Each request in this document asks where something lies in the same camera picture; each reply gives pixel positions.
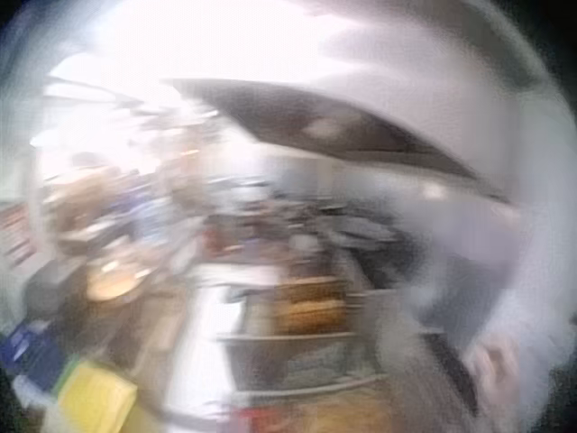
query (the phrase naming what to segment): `sign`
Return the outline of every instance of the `sign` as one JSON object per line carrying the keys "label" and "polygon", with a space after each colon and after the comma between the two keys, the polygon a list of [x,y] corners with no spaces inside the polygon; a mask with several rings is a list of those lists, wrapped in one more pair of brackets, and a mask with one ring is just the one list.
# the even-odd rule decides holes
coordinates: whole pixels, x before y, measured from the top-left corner
{"label": "sign", "polygon": [[0,210],[0,245],[10,268],[16,268],[36,253],[25,205],[11,205]]}

